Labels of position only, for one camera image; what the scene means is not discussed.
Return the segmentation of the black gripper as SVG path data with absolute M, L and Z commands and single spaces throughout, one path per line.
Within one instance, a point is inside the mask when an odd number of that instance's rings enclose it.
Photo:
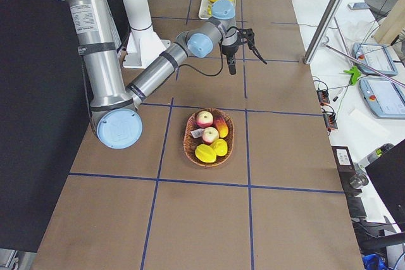
M 236 74 L 235 54 L 239 49 L 239 43 L 237 40 L 231 42 L 222 40 L 221 42 L 221 54 L 227 58 L 228 70 L 231 75 Z

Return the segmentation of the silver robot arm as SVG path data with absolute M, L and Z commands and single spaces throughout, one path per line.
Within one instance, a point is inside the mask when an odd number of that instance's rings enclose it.
M 112 149 L 125 149 L 138 141 L 142 133 L 139 106 L 189 56 L 203 58 L 217 44 L 233 51 L 237 39 L 235 6 L 229 0 L 215 1 L 211 18 L 201 27 L 179 34 L 170 46 L 165 46 L 154 32 L 147 0 L 123 0 L 135 57 L 142 68 L 125 85 L 115 42 L 116 27 L 107 0 L 63 1 L 70 7 L 78 53 L 94 96 L 90 123 L 97 138 Z

